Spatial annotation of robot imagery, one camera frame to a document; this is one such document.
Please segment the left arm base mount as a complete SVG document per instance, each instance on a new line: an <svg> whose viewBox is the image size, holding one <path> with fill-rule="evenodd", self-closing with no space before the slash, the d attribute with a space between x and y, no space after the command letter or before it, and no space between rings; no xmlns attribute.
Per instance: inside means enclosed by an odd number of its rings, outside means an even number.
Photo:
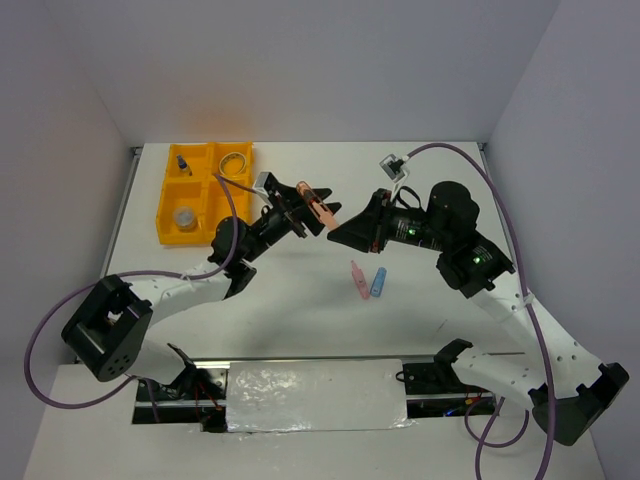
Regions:
<svg viewBox="0 0 640 480"><path fill-rule="evenodd" d="M225 433L230 363L197 361L198 374L183 393L156 381L140 380L133 404L133 425L186 424L201 432Z"/></svg>

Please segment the clear orange highlighter cap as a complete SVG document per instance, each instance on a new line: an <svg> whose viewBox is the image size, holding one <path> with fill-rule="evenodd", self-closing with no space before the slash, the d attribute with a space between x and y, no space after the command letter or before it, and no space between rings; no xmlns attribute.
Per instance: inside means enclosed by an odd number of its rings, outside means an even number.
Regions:
<svg viewBox="0 0 640 480"><path fill-rule="evenodd" d="M323 200L305 181L298 182L296 184L296 190L315 218L320 221L320 214L326 212Z"/></svg>

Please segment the clear round pin jar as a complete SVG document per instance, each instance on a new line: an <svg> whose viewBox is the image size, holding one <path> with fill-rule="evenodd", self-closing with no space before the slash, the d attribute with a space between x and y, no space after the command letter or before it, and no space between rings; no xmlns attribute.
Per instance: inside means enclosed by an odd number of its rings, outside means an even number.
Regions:
<svg viewBox="0 0 640 480"><path fill-rule="evenodd" d="M175 227L182 232L195 229L198 225L196 212L189 206L179 206L172 214Z"/></svg>

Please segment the beige masking tape roll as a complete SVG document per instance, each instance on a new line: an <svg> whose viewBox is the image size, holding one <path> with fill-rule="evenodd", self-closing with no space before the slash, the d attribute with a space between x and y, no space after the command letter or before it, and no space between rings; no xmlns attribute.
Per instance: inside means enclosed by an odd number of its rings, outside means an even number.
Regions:
<svg viewBox="0 0 640 480"><path fill-rule="evenodd" d="M245 172L248 161L241 152L230 152L219 161L219 172L226 176L241 175Z"/></svg>

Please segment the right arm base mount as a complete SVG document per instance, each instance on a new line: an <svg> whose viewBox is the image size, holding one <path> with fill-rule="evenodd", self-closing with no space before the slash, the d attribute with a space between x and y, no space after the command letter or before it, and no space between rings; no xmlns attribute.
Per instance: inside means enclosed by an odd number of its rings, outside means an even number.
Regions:
<svg viewBox="0 0 640 480"><path fill-rule="evenodd" d="M477 386L439 373L434 362L404 363L395 378L404 386L409 419L491 415L495 396Z"/></svg>

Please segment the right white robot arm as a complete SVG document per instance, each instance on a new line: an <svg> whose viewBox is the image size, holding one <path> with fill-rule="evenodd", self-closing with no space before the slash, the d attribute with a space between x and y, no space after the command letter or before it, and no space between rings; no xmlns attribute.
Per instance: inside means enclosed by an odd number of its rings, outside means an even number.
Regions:
<svg viewBox="0 0 640 480"><path fill-rule="evenodd" d="M480 208L463 185L436 184L425 209L399 208L385 189L365 209L327 235L364 253L390 241L438 252L436 268L453 290L484 310L521 348L524 366L492 357L470 340L456 339L434 358L436 383L446 391L481 387L532 412L556 442L571 446L627 384L618 363L603 363L582 347L534 298L516 268L476 229Z"/></svg>

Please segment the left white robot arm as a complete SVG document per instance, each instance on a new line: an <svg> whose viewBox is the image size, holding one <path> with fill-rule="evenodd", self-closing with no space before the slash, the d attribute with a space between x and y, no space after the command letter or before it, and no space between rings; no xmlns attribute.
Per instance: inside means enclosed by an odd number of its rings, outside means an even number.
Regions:
<svg viewBox="0 0 640 480"><path fill-rule="evenodd" d="M148 330L193 307L240 294L257 271L252 263L289 233L319 235L341 205L329 188L300 190L264 172L254 185L266 201L259 219L237 214L219 222L206 262L184 273L134 271L100 279L61 332L62 340L100 382L121 375L150 379L175 399L189 396L203 372L172 343Z"/></svg>

